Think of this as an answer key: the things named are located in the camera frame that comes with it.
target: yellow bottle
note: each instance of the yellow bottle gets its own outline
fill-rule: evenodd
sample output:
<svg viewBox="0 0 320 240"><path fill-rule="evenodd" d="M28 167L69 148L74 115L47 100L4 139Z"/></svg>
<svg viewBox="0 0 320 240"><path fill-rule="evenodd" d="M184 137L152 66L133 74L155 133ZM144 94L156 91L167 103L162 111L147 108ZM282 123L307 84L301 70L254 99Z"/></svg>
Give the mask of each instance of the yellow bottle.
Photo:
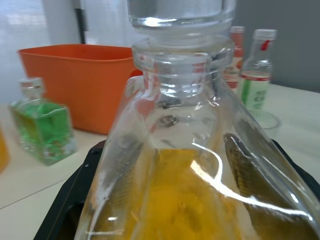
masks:
<svg viewBox="0 0 320 240"><path fill-rule="evenodd" d="M9 154L7 151L4 136L0 129L0 172L6 167L9 161Z"/></svg>

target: white cap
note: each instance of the white cap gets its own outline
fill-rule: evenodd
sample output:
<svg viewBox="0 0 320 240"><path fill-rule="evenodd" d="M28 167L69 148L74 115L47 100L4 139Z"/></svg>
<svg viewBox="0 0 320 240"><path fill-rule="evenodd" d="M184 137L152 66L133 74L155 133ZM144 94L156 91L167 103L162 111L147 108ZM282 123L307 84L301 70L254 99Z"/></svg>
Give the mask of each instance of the white cap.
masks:
<svg viewBox="0 0 320 240"><path fill-rule="evenodd" d="M44 84L41 77L28 77L19 81L23 95L30 97L41 96L44 92Z"/></svg>
<svg viewBox="0 0 320 240"><path fill-rule="evenodd" d="M277 36L277 30L274 29L257 29L254 31L253 39L256 40L275 40Z"/></svg>
<svg viewBox="0 0 320 240"><path fill-rule="evenodd" d="M232 26L230 32L232 34L243 34L245 32L244 26Z"/></svg>

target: glass bottle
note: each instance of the glass bottle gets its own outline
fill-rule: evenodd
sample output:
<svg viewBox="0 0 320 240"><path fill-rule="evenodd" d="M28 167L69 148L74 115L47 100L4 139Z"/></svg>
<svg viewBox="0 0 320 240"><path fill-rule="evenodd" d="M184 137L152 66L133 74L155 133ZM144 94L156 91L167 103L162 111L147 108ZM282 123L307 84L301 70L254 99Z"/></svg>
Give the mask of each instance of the glass bottle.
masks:
<svg viewBox="0 0 320 240"><path fill-rule="evenodd" d="M76 240L320 236L315 195L222 79L234 44L231 1L217 2L128 1L150 35L132 48L143 76L127 83Z"/></svg>
<svg viewBox="0 0 320 240"><path fill-rule="evenodd" d="M9 154L6 147L5 139L0 128L0 172L7 166Z"/></svg>
<svg viewBox="0 0 320 240"><path fill-rule="evenodd" d="M22 147L46 165L54 164L76 151L76 142L66 106L43 98L39 77L20 81L24 99L10 110Z"/></svg>
<svg viewBox="0 0 320 240"><path fill-rule="evenodd" d="M231 39L234 41L234 55L232 63L225 68L223 72L223 79L229 85L229 87L237 93L239 74L242 67L242 61L244 57L244 26L233 26L231 27Z"/></svg>
<svg viewBox="0 0 320 240"><path fill-rule="evenodd" d="M277 31L257 29L253 35L250 56L244 61L238 95L248 109L261 109L265 103L272 73L270 60Z"/></svg>

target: square glass bottle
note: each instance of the square glass bottle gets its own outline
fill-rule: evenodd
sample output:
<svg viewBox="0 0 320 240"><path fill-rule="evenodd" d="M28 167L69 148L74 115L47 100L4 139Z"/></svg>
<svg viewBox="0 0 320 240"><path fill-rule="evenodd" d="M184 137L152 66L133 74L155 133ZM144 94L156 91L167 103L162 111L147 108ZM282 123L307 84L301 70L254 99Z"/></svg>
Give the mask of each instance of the square glass bottle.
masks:
<svg viewBox="0 0 320 240"><path fill-rule="evenodd" d="M67 106L42 97L39 77L20 81L24 99L11 103L22 147L46 165L54 164L76 151Z"/></svg>

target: white table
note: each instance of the white table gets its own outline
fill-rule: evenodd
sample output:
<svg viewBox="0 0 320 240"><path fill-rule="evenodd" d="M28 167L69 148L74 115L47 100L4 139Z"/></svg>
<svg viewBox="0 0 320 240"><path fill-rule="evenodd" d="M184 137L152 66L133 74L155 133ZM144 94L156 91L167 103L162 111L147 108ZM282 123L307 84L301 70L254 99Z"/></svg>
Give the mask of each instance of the white table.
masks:
<svg viewBox="0 0 320 240"><path fill-rule="evenodd" d="M320 183L320 94L271 85L264 109L282 121L275 140L299 166ZM93 137L90 147L101 139L103 137ZM72 170L76 170L81 164L85 154L83 151L78 156L79 159L70 164L68 173L62 174L64 177L61 177L60 182L47 185L47 188L0 209L1 240L34 238L60 187L72 174ZM52 174L60 171L61 167L57 166Z"/></svg>
<svg viewBox="0 0 320 240"><path fill-rule="evenodd" d="M78 151L45 166L18 145L4 105L0 105L0 125L10 155L8 166L0 173L0 240L31 240L62 184L80 167L89 149L107 136L74 130Z"/></svg>

